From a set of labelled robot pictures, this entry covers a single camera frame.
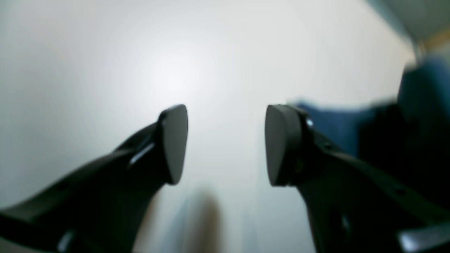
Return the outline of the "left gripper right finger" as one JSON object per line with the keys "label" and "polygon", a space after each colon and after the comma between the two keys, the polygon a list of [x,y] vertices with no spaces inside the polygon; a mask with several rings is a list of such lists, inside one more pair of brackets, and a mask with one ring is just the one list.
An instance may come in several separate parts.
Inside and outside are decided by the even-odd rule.
{"label": "left gripper right finger", "polygon": [[272,186],[305,202],[318,253],[448,253],[449,211],[342,152],[306,111],[269,105],[265,152]]}

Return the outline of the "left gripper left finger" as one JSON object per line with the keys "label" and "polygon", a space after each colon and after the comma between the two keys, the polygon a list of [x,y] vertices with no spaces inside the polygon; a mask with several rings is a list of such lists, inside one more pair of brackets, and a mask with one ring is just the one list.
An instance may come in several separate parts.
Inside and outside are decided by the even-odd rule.
{"label": "left gripper left finger", "polygon": [[111,153],[1,209],[1,237],[43,252],[132,252],[152,197],[181,179],[187,136],[186,106],[167,108]]}

